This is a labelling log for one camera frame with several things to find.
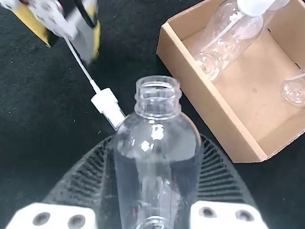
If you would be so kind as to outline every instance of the bottle opening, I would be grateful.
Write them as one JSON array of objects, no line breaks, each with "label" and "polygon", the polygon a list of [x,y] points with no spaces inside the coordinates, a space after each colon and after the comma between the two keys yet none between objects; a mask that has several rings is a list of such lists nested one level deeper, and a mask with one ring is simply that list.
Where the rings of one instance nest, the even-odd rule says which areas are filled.
[{"label": "bottle opening", "polygon": [[181,111],[179,82],[169,76],[147,76],[136,83],[135,112],[149,119],[167,119]]}]

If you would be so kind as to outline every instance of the white spray nozzle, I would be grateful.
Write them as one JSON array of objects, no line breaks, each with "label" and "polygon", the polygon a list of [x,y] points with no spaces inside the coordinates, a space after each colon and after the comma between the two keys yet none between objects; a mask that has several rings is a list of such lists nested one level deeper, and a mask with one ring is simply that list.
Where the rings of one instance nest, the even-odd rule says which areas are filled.
[{"label": "white spray nozzle", "polygon": [[237,0],[238,8],[250,17],[259,17],[263,15],[267,9],[276,0]]},{"label": "white spray nozzle", "polygon": [[118,105],[118,100],[110,88],[97,92],[91,102],[101,114],[104,114],[115,130],[125,120],[125,115]]}]

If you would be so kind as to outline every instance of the clear bottle in box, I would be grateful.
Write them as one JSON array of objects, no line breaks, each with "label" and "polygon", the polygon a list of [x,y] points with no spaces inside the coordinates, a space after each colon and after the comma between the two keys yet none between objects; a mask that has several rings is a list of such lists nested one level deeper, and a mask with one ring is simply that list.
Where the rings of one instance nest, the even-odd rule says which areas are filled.
[{"label": "clear bottle in box", "polygon": [[297,76],[284,80],[281,94],[291,105],[305,107],[305,73],[303,70],[300,70]]},{"label": "clear bottle in box", "polygon": [[136,84],[135,113],[114,137],[122,229],[188,225],[201,138],[181,112],[181,95],[172,77],[148,76]]},{"label": "clear bottle in box", "polygon": [[210,19],[191,54],[210,80],[220,75],[261,34],[263,14],[275,0],[226,0]]}]

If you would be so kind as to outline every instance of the dark floor surface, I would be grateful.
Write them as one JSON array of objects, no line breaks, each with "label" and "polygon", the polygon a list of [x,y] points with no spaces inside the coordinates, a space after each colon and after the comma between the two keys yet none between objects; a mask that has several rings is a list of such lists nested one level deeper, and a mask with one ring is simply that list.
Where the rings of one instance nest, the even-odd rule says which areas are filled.
[{"label": "dark floor surface", "polygon": [[[125,113],[135,81],[168,75],[155,55],[160,26],[198,0],[99,1],[102,46],[90,67]],[[51,50],[10,12],[0,9],[0,228],[13,213],[41,201],[88,150],[112,134],[90,102],[94,91],[63,41]],[[213,138],[184,97],[183,111]],[[305,136],[271,160],[236,165],[270,229],[302,229]]]}]

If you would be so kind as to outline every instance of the cardboard box flap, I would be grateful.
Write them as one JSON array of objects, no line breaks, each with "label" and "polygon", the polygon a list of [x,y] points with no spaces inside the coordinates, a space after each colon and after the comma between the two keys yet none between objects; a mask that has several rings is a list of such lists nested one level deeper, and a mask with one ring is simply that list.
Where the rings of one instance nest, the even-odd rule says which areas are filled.
[{"label": "cardboard box flap", "polygon": [[290,0],[287,8],[272,20],[269,30],[290,59],[305,68],[305,4],[302,0]]}]

